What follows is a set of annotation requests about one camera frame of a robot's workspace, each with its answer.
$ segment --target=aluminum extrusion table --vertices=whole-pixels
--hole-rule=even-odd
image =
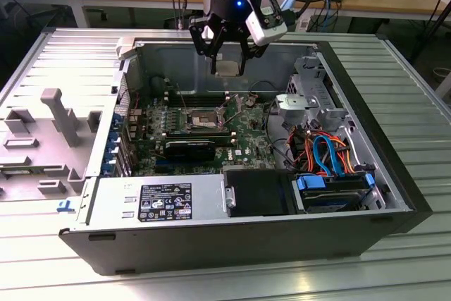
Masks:
[[[56,30],[40,35],[0,94],[8,107],[46,116],[47,84],[76,89],[78,116],[106,105],[121,37],[157,30]],[[57,200],[0,203],[2,300],[448,300],[451,293],[451,112],[388,41],[373,35],[303,35],[335,50],[435,214],[361,257],[130,276],[100,276],[57,236]]]

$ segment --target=warning label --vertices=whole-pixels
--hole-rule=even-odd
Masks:
[[[192,219],[191,184],[176,183],[141,186],[141,222]]]

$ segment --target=green circuit board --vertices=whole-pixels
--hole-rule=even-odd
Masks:
[[[135,116],[136,123],[132,143],[137,150],[138,162],[134,168],[135,176],[217,174],[228,168],[275,168],[275,159],[266,133],[262,128],[264,111],[262,103],[248,107],[245,103],[248,95],[232,97],[221,110],[218,120],[224,123],[221,128],[197,127],[206,134],[209,131],[226,131],[232,136],[199,136],[191,140],[213,140],[222,144],[222,140],[231,140],[227,147],[217,147],[213,161],[189,164],[171,164],[165,159],[164,147],[168,141],[165,134],[172,136],[184,133],[192,128],[187,121],[196,113],[212,114],[217,107],[167,107],[163,100],[155,99],[151,105],[140,109],[140,117]]]

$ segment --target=open computer chassis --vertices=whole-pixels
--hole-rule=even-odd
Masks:
[[[243,76],[234,44],[215,75],[179,36],[132,47],[60,232],[95,271],[358,255],[431,214],[328,43],[273,44]]]

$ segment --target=motherboard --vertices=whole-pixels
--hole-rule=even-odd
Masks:
[[[151,98],[135,105],[128,132],[134,176],[215,174],[275,168],[256,95]]]

